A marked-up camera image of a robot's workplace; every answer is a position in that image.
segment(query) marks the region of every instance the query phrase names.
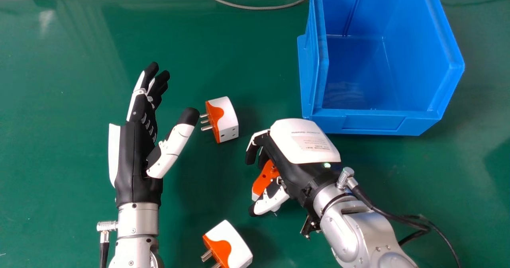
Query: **robotic arm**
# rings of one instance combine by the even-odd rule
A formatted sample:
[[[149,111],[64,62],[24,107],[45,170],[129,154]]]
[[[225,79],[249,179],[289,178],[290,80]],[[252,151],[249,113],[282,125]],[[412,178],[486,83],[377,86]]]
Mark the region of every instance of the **robotic arm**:
[[[259,150],[262,172],[253,184],[251,216],[295,199],[308,212],[301,234],[309,239],[322,231],[343,268],[417,268],[313,121],[281,119],[253,134],[245,162],[255,163]],[[428,232],[425,227],[419,228]]]
[[[110,124],[108,162],[110,182],[115,188],[118,221],[97,224],[100,232],[100,267],[107,267],[109,234],[117,230],[115,256],[109,268],[162,268],[158,255],[159,207],[162,177],[186,145],[198,122],[199,112],[186,108],[177,125],[155,145],[158,125],[155,111],[170,79],[158,64],[151,63],[135,85],[126,123]]]

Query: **gray cable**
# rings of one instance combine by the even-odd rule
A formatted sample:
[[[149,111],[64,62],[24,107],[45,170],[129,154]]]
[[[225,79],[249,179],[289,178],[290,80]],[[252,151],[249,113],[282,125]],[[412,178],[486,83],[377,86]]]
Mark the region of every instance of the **gray cable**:
[[[231,7],[240,8],[240,9],[247,9],[247,10],[277,10],[277,9],[284,9],[284,8],[289,8],[289,7],[292,7],[292,6],[296,6],[298,4],[303,3],[306,0],[298,0],[298,1],[295,1],[293,3],[289,3],[289,4],[285,4],[285,5],[261,6],[261,7],[239,5],[239,4],[231,3],[231,2],[228,2],[228,1],[224,1],[224,0],[215,0],[215,1],[217,1],[219,3],[222,3],[222,4],[225,4],[225,5],[228,5],[228,6],[231,6]]]

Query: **green work surface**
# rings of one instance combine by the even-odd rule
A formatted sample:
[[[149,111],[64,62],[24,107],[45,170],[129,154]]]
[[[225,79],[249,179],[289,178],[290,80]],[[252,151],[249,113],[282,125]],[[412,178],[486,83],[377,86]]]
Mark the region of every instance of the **green work surface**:
[[[441,1],[466,61],[443,120],[420,137],[330,137],[380,207],[426,215],[464,267],[507,267],[510,0]],[[151,61],[172,75],[161,132],[184,107],[204,112],[204,101],[222,96],[241,132],[218,145],[196,130],[166,175],[166,267],[212,266],[200,261],[202,234],[223,219],[250,246],[254,268],[338,267],[323,235],[299,234],[297,203],[277,217],[248,216],[259,171],[244,165],[244,152],[252,133],[300,117],[296,38],[307,16],[307,3],[251,12],[212,0],[0,0],[0,267],[98,266],[95,225],[117,217],[108,123],[124,122]],[[411,232],[394,227],[398,238]],[[421,268],[454,267],[437,234],[404,250]]]

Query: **orange and white plug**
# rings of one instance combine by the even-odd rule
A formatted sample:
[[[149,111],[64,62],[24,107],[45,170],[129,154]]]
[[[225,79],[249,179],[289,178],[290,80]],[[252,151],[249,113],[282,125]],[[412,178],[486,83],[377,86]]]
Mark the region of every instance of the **orange and white plug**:
[[[213,268],[246,268],[253,260],[250,248],[227,220],[209,230],[202,238],[208,249],[202,255],[202,262],[213,257],[216,260]]]
[[[201,130],[213,130],[217,143],[229,141],[239,136],[239,122],[228,97],[206,101],[206,113],[201,114],[200,118],[207,118],[200,121],[200,123],[209,123]]]

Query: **blue container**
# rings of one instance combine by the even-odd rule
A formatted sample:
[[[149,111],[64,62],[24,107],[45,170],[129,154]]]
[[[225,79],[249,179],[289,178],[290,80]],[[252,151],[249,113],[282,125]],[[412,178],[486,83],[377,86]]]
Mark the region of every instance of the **blue container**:
[[[326,133],[420,135],[464,72],[439,0],[310,0],[297,43],[303,117]]]

